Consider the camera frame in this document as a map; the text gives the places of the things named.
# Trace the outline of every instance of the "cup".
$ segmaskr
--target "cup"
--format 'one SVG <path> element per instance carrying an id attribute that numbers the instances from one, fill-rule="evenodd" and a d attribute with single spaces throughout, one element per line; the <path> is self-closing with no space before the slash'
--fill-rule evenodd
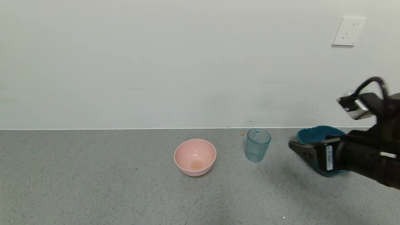
<path id="1" fill-rule="evenodd" d="M 271 135 L 263 129 L 251 129 L 247 132 L 246 158 L 252 162 L 260 162 L 264 158 Z"/>

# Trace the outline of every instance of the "residue spot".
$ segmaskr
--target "residue spot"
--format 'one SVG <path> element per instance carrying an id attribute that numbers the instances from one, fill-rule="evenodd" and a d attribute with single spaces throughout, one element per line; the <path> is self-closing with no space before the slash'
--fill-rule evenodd
<path id="1" fill-rule="evenodd" d="M 202 170 L 204 168 L 204 165 L 200 161 L 193 161 L 190 167 L 192 170 L 197 171 L 197 170 Z"/>

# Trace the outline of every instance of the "electrical outlet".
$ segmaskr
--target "electrical outlet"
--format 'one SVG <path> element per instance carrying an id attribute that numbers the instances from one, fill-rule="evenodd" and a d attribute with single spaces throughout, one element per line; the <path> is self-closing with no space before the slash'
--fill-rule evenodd
<path id="1" fill-rule="evenodd" d="M 332 45 L 355 45 L 366 21 L 365 18 L 343 17 Z"/>

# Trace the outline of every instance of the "barcode label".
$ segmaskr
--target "barcode label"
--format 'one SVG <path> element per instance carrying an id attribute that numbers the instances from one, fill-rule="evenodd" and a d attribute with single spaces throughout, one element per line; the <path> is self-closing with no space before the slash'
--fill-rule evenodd
<path id="1" fill-rule="evenodd" d="M 332 145 L 326 146 L 326 170 L 333 170 Z"/>

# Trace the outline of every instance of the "blue bowl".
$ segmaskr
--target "blue bowl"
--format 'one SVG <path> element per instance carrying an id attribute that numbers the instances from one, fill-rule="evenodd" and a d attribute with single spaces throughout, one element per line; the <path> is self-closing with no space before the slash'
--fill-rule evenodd
<path id="1" fill-rule="evenodd" d="M 323 141 L 327 135 L 343 135 L 345 132 L 330 126 L 317 126 L 304 128 L 297 132 L 297 139 L 303 144 L 310 144 L 316 141 Z"/>
<path id="2" fill-rule="evenodd" d="M 297 132 L 297 139 L 303 144 L 310 144 L 312 142 L 323 141 L 327 135 L 343 135 L 345 132 L 330 126 L 317 126 L 313 128 L 304 128 Z M 348 170 L 330 170 L 322 171 L 319 169 L 318 162 L 310 163 L 310 166 L 319 174 L 325 177 L 333 177 L 335 175 L 346 173 Z"/>

